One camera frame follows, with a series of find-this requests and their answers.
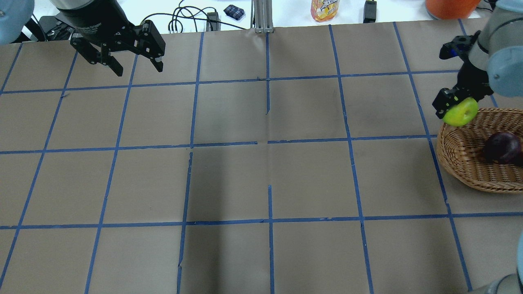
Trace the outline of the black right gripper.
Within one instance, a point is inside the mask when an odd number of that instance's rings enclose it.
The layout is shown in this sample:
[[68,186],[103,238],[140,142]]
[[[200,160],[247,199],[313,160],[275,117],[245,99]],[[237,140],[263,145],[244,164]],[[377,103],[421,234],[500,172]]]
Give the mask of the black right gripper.
[[465,62],[456,77],[456,85],[452,88],[440,89],[433,100],[436,116],[443,119],[450,110],[456,108],[467,99],[479,102],[486,96],[493,95],[486,71],[479,69],[470,62]]

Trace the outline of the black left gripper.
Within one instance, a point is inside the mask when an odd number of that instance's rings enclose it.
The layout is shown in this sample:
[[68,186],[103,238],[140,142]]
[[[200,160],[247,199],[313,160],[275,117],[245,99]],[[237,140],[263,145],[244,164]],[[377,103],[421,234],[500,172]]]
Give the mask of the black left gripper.
[[116,0],[56,0],[55,7],[74,28],[70,43],[87,61],[121,77],[123,66],[112,53],[130,51],[163,72],[166,44],[151,20],[134,25]]

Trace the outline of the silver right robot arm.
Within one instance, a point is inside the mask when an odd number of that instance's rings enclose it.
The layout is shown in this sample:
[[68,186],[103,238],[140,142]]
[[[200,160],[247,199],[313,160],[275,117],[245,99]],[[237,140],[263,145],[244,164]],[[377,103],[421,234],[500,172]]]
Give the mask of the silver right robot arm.
[[522,2],[497,0],[482,30],[444,43],[441,60],[463,62],[456,85],[433,100],[443,122],[436,155],[443,168],[482,192],[522,194],[522,110],[479,108],[493,94],[522,97]]

